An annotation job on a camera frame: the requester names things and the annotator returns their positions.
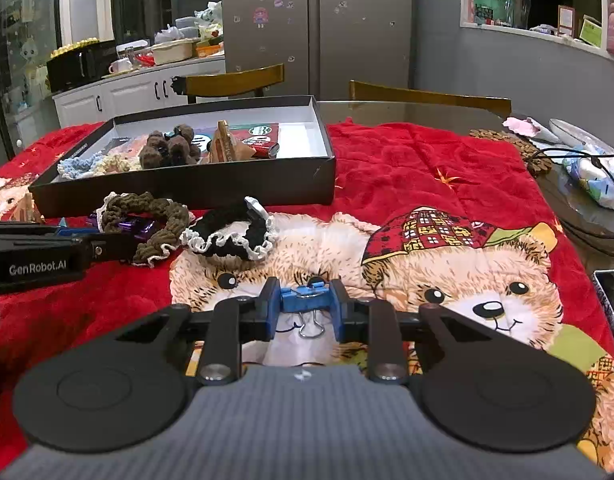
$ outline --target blue crocheted item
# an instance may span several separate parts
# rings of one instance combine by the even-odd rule
[[[80,158],[72,156],[58,163],[58,173],[69,180],[82,178],[86,173],[91,171],[91,168],[102,160],[104,155],[102,152],[94,153],[89,158]]]

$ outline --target black and white scrunchie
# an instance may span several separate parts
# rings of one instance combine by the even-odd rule
[[[250,222],[247,232],[222,230],[232,222]],[[274,217],[250,196],[238,205],[213,209],[180,235],[180,241],[203,256],[239,256],[242,260],[264,260],[278,234]]]

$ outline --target woven placemat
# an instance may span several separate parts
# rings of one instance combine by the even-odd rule
[[[520,156],[525,160],[532,156],[538,149],[528,140],[521,139],[512,134],[505,132],[495,132],[494,130],[470,130],[469,134],[472,137],[479,139],[504,140],[516,146]],[[548,173],[551,170],[553,162],[549,158],[535,158],[529,164],[526,164],[527,171],[532,176],[538,176],[542,173]]]

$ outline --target shelf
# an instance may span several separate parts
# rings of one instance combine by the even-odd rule
[[[568,47],[577,48],[578,50],[583,50],[585,52],[589,52],[590,54],[595,54],[596,56],[601,56],[614,61],[614,56],[610,54],[607,50],[603,50],[602,48],[598,48],[587,43],[574,41],[570,38],[563,38],[561,36],[550,36],[549,34],[542,34],[540,32],[534,32],[533,30],[523,30],[522,28],[500,27],[499,25],[479,25],[478,23],[463,22],[461,23],[461,27],[481,28],[483,30],[496,30],[498,32],[504,32],[507,34],[516,34],[517,36],[526,36],[529,38],[536,38],[538,40],[551,41],[552,43],[559,43]]]

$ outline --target white cabinet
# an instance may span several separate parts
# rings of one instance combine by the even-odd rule
[[[60,126],[73,124],[97,123],[108,117],[104,112],[103,98],[100,89],[93,88],[88,91],[74,92],[65,96],[56,96],[56,111]]]
[[[181,62],[118,76],[54,96],[60,126],[106,121],[113,117],[187,104],[186,96],[174,94],[171,78],[225,73],[224,59]],[[212,99],[199,99],[198,102]]]
[[[158,81],[155,79],[153,75],[146,73],[105,83],[104,102],[105,108],[109,110],[109,118],[164,108],[166,105],[161,97],[162,90],[158,88]]]

